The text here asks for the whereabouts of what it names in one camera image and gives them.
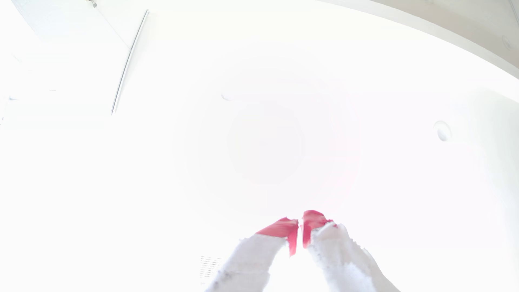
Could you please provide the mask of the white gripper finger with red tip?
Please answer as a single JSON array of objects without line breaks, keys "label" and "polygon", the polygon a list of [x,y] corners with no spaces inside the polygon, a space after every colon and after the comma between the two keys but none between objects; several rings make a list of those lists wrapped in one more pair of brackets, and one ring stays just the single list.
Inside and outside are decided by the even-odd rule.
[{"label": "white gripper finger with red tip", "polygon": [[205,291],[263,291],[269,270],[281,249],[296,254],[298,219],[281,218],[241,240]]},{"label": "white gripper finger with red tip", "polygon": [[343,224],[316,210],[303,213],[302,245],[321,269],[330,291],[399,291]]}]

